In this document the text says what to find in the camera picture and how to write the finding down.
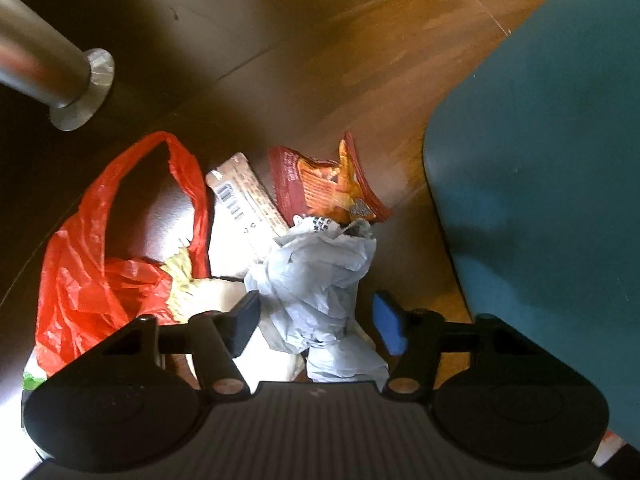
snack bar wrapper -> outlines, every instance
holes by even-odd
[[[242,153],[207,173],[206,181],[216,195],[211,275],[244,278],[249,265],[265,259],[273,239],[285,235],[289,226]]]
[[[296,215],[327,217],[340,224],[358,218],[383,222],[391,216],[364,178],[350,132],[338,152],[340,162],[308,158],[285,146],[269,149],[278,208],[290,226]]]

white plastic bag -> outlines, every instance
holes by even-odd
[[[376,251],[367,221],[345,229],[328,219],[299,220],[244,279],[259,290],[260,329],[274,350],[309,349],[307,376],[316,382],[373,380],[382,388],[385,361],[358,335],[354,311],[358,282]]]
[[[175,319],[181,322],[207,310],[228,312],[246,293],[242,282],[217,278],[194,280],[191,277],[191,261],[185,248],[180,248],[178,253],[168,258],[162,270],[172,277],[167,305]],[[195,376],[191,355],[187,355],[187,362]],[[303,369],[302,357],[296,358],[289,353],[269,348],[258,328],[242,355],[234,359],[234,362],[252,392],[260,381],[293,381]]]

crumpled plastic bag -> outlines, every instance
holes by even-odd
[[[174,318],[182,323],[207,310],[229,312],[246,294],[243,282],[192,278],[191,259],[184,247],[167,258],[161,269],[172,277],[166,304]],[[187,362],[195,376],[191,355],[187,355]],[[234,362],[252,392],[260,381],[293,381],[304,367],[302,357],[269,348],[259,328]]]
[[[174,135],[149,134],[107,165],[78,211],[49,240],[35,332],[35,354],[48,376],[137,316],[153,314],[159,324],[175,323],[165,303],[171,277],[158,264],[104,257],[107,220],[121,180],[162,142],[169,148],[169,171],[194,208],[188,247],[193,275],[209,275],[209,204],[200,165]]]
[[[309,350],[306,374],[315,382],[376,381],[388,366],[358,332],[354,320],[358,282],[376,251],[370,225],[347,228],[326,218],[294,219],[289,234],[244,279],[262,300],[260,329],[274,350]]]

red snack packaging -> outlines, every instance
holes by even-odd
[[[364,178],[350,132],[338,152],[340,162],[308,158],[285,146],[269,148],[278,208],[289,225],[295,215],[325,216],[340,224],[357,218],[383,222],[391,216]]]

chrome pole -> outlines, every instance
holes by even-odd
[[[107,51],[84,53],[20,0],[0,0],[0,82],[49,105],[57,128],[87,122],[107,96],[113,72]]]

